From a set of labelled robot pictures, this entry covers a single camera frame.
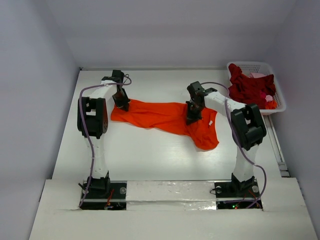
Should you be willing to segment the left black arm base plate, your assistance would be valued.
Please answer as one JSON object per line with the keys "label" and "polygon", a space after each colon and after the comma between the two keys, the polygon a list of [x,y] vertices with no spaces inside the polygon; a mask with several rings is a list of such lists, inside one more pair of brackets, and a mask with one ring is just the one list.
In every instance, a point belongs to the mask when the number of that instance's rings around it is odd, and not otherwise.
{"label": "left black arm base plate", "polygon": [[126,201],[127,182],[112,181],[109,193],[89,192],[80,209],[122,211],[127,209]]}

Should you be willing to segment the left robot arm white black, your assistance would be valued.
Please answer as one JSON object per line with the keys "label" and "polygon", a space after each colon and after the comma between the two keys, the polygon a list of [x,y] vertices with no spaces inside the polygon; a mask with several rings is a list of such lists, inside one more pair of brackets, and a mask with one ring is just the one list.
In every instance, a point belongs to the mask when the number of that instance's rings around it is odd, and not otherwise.
{"label": "left robot arm white black", "polygon": [[104,76],[100,84],[88,86],[80,91],[78,98],[77,129],[87,142],[91,152],[90,173],[83,186],[85,193],[95,193],[104,198],[110,194],[109,169],[105,160],[104,134],[108,130],[107,101],[113,99],[115,106],[129,110],[130,99],[123,86],[130,85],[130,77],[121,70],[113,70],[111,76]]}

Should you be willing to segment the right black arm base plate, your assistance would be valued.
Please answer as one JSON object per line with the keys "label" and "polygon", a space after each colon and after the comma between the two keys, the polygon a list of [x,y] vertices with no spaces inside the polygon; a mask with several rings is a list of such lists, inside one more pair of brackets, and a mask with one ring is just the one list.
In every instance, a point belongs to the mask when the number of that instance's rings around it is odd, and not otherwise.
{"label": "right black arm base plate", "polygon": [[218,181],[210,193],[216,197],[218,210],[263,209],[257,182],[244,190],[236,190],[230,181]]}

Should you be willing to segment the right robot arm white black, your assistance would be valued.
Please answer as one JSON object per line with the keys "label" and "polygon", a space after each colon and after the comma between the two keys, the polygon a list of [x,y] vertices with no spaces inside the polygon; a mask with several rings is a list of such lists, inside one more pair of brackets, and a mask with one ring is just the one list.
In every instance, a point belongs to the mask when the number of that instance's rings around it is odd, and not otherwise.
{"label": "right robot arm white black", "polygon": [[196,81],[187,87],[190,100],[186,107],[186,124],[194,126],[204,119],[204,110],[215,110],[224,115],[237,145],[236,162],[229,181],[216,182],[214,193],[218,198],[243,198],[257,188],[254,176],[255,157],[267,130],[255,103],[244,104],[222,95],[215,88],[204,89]]}

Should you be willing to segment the orange t shirt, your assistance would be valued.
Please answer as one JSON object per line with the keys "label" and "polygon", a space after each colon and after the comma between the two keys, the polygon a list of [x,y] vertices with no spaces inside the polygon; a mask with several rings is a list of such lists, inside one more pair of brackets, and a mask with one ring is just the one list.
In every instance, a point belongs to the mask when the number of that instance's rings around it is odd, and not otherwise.
{"label": "orange t shirt", "polygon": [[132,99],[129,110],[114,107],[110,119],[144,129],[159,129],[171,134],[187,136],[201,150],[215,149],[218,144],[216,132],[217,111],[205,108],[201,119],[187,125],[187,104],[178,102],[143,102]]}

